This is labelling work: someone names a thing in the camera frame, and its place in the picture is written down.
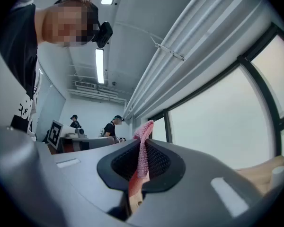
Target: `white ceiling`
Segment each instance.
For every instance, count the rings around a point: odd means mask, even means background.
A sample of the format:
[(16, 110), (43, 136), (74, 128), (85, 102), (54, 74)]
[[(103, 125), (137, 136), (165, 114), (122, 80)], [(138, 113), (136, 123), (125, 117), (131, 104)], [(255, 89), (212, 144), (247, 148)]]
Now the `white ceiling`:
[[(35, 0), (37, 7), (46, 8), (56, 0)], [(112, 38), (104, 47), (105, 86), (132, 93), (147, 65), (156, 52), (150, 34), (161, 43), (180, 13), (190, 0), (114, 0), (112, 5), (102, 5), (101, 0), (92, 0), (99, 8), (99, 21), (108, 21), (114, 31)], [(80, 76), (67, 77), (67, 80), (82, 80), (98, 83), (95, 49), (96, 43), (64, 50), (65, 57), (72, 65), (66, 65), (68, 74), (77, 72)]]

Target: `air conditioning unit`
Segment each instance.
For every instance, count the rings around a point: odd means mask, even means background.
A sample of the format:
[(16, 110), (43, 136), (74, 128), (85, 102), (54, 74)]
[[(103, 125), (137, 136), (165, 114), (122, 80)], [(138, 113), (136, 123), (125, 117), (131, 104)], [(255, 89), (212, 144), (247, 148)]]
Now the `air conditioning unit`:
[(91, 90), (96, 90), (96, 84), (93, 83), (87, 83), (87, 82), (80, 82), (80, 81), (75, 81), (75, 86), (76, 87), (82, 87), (82, 88), (87, 88)]

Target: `black shirt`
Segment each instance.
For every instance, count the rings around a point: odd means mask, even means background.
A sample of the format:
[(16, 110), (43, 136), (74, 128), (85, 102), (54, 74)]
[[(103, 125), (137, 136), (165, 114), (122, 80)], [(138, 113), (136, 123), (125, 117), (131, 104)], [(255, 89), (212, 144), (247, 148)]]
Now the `black shirt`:
[(37, 36), (34, 4), (11, 11), (0, 30), (0, 53), (14, 77), (26, 90), (11, 126), (27, 132), (37, 62)]
[(110, 133), (110, 136), (115, 136), (115, 125), (112, 121), (105, 126), (104, 133)]
[(71, 127), (77, 129), (77, 128), (81, 128), (80, 124), (78, 121), (74, 121), (71, 123)]

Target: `window frame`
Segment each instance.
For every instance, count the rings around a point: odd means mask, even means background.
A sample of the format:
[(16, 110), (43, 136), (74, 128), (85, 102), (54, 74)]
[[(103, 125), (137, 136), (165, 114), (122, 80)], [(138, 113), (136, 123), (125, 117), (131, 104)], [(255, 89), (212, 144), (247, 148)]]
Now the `window frame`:
[(264, 79), (262, 78), (258, 70), (251, 63), (251, 61), (254, 58), (256, 58), (277, 35), (280, 36), (284, 40), (284, 31), (280, 29), (276, 24), (271, 23), (270, 27), (259, 37), (259, 39), (245, 53), (243, 53), (242, 55), (239, 55), (236, 61), (232, 63), (229, 67), (227, 67), (225, 70), (220, 72), (217, 76), (209, 80), (207, 83), (199, 87), (194, 92), (190, 93), (189, 95), (182, 98), (181, 100), (179, 100), (172, 106), (166, 109), (163, 109), (158, 114), (149, 118), (149, 120), (156, 121), (161, 118), (164, 118), (166, 140), (168, 143), (172, 143), (172, 133), (171, 133), (170, 120), (169, 120), (169, 111), (186, 103), (192, 98), (198, 96), (200, 93), (209, 89), (210, 87), (218, 83), (220, 80), (228, 76), (237, 67), (242, 66), (243, 68), (246, 69), (250, 77), (254, 80), (255, 85), (258, 87), (259, 92), (263, 96), (263, 103), (268, 109), (268, 114), (270, 116), (270, 120), (273, 126), (275, 157), (280, 156), (282, 154), (281, 131), (284, 130), (284, 117), (280, 118), (278, 109), (276, 107), (275, 100), (267, 84), (265, 83)]

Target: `man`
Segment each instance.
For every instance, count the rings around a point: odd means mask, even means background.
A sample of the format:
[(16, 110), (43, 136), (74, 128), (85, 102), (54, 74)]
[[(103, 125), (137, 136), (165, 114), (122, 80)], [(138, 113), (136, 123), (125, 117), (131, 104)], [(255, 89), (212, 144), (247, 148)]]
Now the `man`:
[(74, 115), (71, 117), (71, 119), (72, 119), (71, 127), (75, 128), (75, 129), (81, 128), (81, 125), (80, 125), (79, 122), (77, 121), (77, 119), (78, 119), (78, 116), (77, 116), (77, 115), (74, 114)]
[(121, 125), (124, 121), (124, 118), (117, 115), (113, 118), (111, 122), (109, 122), (104, 128), (104, 136), (115, 136), (115, 125)]
[(25, 89), (11, 126), (27, 132), (34, 99), (38, 45), (86, 44), (98, 29), (98, 9), (89, 0), (58, 0), (37, 9), (33, 0), (19, 0), (8, 13), (0, 30), (0, 53)]

